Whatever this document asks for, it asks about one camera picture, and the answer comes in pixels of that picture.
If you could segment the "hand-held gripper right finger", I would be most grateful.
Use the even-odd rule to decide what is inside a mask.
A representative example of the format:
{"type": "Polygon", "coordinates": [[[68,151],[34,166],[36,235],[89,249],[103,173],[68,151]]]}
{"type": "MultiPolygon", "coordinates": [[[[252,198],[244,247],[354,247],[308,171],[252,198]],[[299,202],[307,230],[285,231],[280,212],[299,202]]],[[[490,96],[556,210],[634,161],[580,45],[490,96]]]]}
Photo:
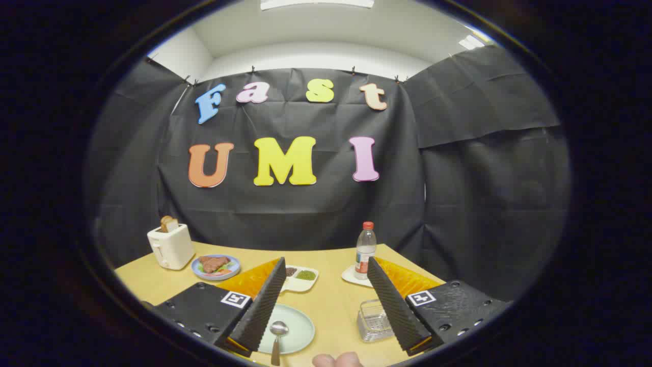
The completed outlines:
{"type": "Polygon", "coordinates": [[[439,282],[372,256],[367,276],[409,356],[453,343],[511,306],[460,280],[439,282]]]}

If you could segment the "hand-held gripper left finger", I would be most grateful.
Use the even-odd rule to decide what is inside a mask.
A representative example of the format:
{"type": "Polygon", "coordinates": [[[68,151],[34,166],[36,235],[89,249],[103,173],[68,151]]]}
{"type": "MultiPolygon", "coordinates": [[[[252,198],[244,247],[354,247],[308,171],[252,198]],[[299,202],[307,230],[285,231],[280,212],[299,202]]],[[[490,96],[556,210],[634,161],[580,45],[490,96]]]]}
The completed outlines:
{"type": "Polygon", "coordinates": [[[151,311],[193,339],[249,357],[259,349],[285,281],[280,256],[218,285],[196,282],[151,311]]]}

